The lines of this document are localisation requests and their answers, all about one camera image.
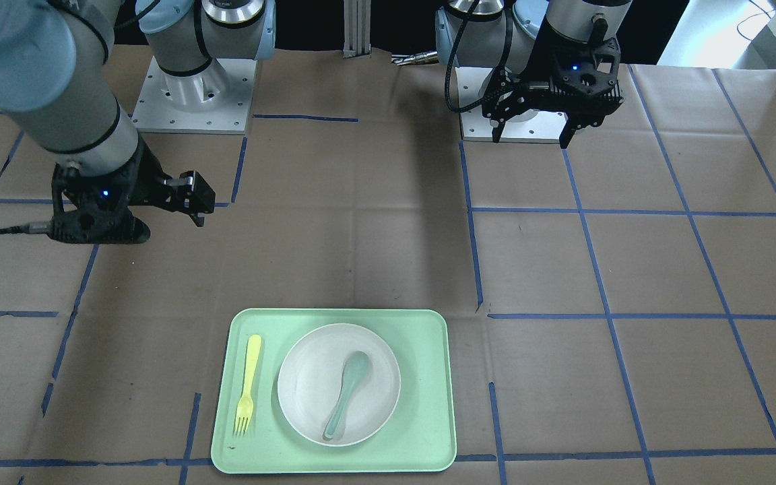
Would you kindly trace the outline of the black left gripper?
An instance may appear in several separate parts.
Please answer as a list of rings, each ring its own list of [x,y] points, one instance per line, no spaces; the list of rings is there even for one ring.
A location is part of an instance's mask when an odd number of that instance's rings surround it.
[[[517,73],[496,70],[484,92],[482,114],[492,120],[492,142],[498,143],[506,123],[530,110],[561,112],[558,136],[562,150],[587,126],[600,126],[623,102],[618,69],[621,46],[612,36],[589,44],[542,30]]]

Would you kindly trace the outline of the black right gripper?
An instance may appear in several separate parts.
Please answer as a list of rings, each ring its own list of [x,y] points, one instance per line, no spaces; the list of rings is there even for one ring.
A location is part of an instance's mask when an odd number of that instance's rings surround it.
[[[132,205],[148,205],[188,215],[196,227],[216,208],[216,193],[196,170],[178,178],[166,174],[144,141],[120,168],[95,177],[58,165],[51,181],[50,238],[69,245],[138,245],[149,239],[148,225]]]

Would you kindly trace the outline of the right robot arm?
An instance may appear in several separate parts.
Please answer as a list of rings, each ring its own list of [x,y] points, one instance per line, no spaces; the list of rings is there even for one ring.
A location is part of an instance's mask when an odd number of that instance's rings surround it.
[[[216,206],[200,172],[164,172],[142,133],[246,129],[257,61],[276,44],[273,1],[0,1],[0,110],[55,158],[53,215],[0,229],[71,245],[138,245],[150,236],[133,206],[184,213]],[[153,52],[127,113],[102,78],[116,35],[137,24]]]

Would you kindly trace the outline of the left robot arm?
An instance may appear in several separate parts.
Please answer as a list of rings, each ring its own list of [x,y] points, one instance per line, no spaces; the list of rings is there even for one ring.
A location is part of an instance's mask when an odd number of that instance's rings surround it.
[[[530,111],[560,112],[567,148],[623,103],[617,31],[628,1],[445,1],[435,14],[436,51],[445,67],[447,108],[480,107],[499,142],[508,122]],[[456,68],[489,71],[484,91],[468,104],[451,98]]]

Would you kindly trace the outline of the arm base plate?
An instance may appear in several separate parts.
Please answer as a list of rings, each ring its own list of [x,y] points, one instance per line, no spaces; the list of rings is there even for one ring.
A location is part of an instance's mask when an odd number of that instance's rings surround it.
[[[459,102],[465,106],[481,98],[486,91],[492,69],[456,67]],[[501,142],[558,143],[564,127],[562,112],[530,110],[506,123]],[[461,132],[465,141],[492,141],[492,123],[483,116],[480,106],[461,114]]]
[[[202,73],[172,76],[152,59],[131,120],[142,133],[243,135],[259,62],[215,59]]]

